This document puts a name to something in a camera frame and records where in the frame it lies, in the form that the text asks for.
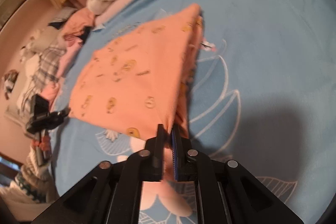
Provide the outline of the person's left hand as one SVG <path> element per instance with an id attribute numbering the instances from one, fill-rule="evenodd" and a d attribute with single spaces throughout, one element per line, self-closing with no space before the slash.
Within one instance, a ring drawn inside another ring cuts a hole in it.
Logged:
<path id="1" fill-rule="evenodd" d="M 51 157 L 51 143 L 49 135 L 39 136 L 38 134 L 35 134 L 31 142 L 31 147 L 34 149 L 40 148 L 45 159 L 49 159 Z"/>

